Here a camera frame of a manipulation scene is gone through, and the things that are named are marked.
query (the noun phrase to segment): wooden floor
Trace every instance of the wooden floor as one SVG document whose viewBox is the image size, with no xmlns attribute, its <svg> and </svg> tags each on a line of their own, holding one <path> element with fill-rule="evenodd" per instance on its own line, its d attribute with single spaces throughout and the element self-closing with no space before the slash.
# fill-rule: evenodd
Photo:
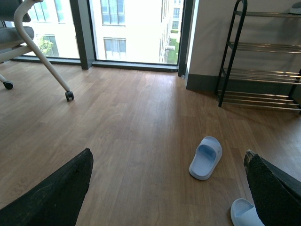
<svg viewBox="0 0 301 226">
<path fill-rule="evenodd" d="M 252 202 L 248 149 L 301 180 L 301 117 L 217 106 L 175 73 L 55 65 L 75 99 L 42 64 L 6 62 L 0 73 L 0 208 L 84 148 L 94 168 L 79 226 L 231 226 L 237 198 Z M 198 181 L 188 168 L 205 136 L 223 156 Z"/>
</svg>

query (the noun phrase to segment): green grass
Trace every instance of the green grass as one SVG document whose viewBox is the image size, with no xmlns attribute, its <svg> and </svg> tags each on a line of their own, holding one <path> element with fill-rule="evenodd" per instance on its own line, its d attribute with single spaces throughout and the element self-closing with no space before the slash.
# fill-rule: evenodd
<svg viewBox="0 0 301 226">
<path fill-rule="evenodd" d="M 170 39 L 170 46 L 175 46 L 175 50 L 169 50 L 167 56 L 167 64 L 176 65 L 178 63 L 179 43 L 177 39 Z"/>
</svg>

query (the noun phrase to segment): black metal shoe rack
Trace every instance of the black metal shoe rack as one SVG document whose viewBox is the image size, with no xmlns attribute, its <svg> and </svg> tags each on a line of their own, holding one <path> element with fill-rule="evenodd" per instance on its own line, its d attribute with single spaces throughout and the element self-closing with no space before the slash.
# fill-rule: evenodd
<svg viewBox="0 0 301 226">
<path fill-rule="evenodd" d="M 237 8 L 242 2 L 242 11 L 237 11 Z M 240 17 L 240 21 L 237 28 L 237 33 L 234 42 L 230 41 L 234 20 L 236 16 Z M 301 78 L 301 70 L 298 73 L 293 72 L 266 72 L 259 70 L 245 70 L 232 68 L 236 51 L 255 51 L 255 52 L 270 52 L 270 53 L 289 53 L 289 54 L 301 54 L 301 46 L 294 45 L 280 45 L 280 44 L 259 44 L 259 43 L 245 43 L 239 42 L 241 30 L 243 28 L 244 19 L 246 16 L 260 16 L 260 17 L 289 17 L 300 18 L 301 15 L 293 15 L 289 13 L 262 13 L 262 12 L 247 12 L 247 0 L 237 0 L 232 20 L 230 23 L 230 29 L 227 37 L 226 47 L 222 58 L 222 64 L 220 73 L 218 76 L 215 94 L 218 96 L 219 104 L 231 103 L 238 105 L 254 106 L 254 107 L 267 107 L 276 109 L 287 109 L 299 111 L 301 114 L 301 105 L 293 98 L 293 93 Z M 228 48 L 232 50 L 229 65 L 224 67 L 225 59 L 227 56 Z M 260 94 L 260 93 L 247 93 L 247 92 L 231 92 L 227 91 L 227 85 L 229 79 L 237 81 L 256 81 L 256 82 L 269 82 L 269 83 L 281 83 L 291 85 L 289 94 L 286 95 L 274 95 L 274 94 Z"/>
</svg>

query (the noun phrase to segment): floor-to-ceiling window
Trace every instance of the floor-to-ceiling window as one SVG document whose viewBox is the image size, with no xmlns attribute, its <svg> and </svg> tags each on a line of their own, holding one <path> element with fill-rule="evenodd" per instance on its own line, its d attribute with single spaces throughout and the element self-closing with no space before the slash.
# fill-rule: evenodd
<svg viewBox="0 0 301 226">
<path fill-rule="evenodd" d="M 97 60 L 177 64 L 181 0 L 90 0 L 90 7 Z"/>
<path fill-rule="evenodd" d="M 54 63 L 175 72 L 185 66 L 191 6 L 190 0 L 44 0 L 24 25 L 33 27 L 34 42 Z M 18 59 L 38 61 L 29 55 Z"/>
</svg>

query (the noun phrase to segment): slipper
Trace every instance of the slipper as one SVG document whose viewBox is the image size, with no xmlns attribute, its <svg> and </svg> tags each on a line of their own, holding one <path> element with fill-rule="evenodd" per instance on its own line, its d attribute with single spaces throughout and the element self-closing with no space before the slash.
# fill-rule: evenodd
<svg viewBox="0 0 301 226">
<path fill-rule="evenodd" d="M 189 173 L 198 180 L 207 180 L 222 157 L 220 142 L 214 137 L 205 137 L 196 150 L 189 166 Z"/>
<path fill-rule="evenodd" d="M 231 206 L 231 219 L 234 226 L 264 226 L 256 208 L 246 199 L 236 199 Z"/>
</svg>

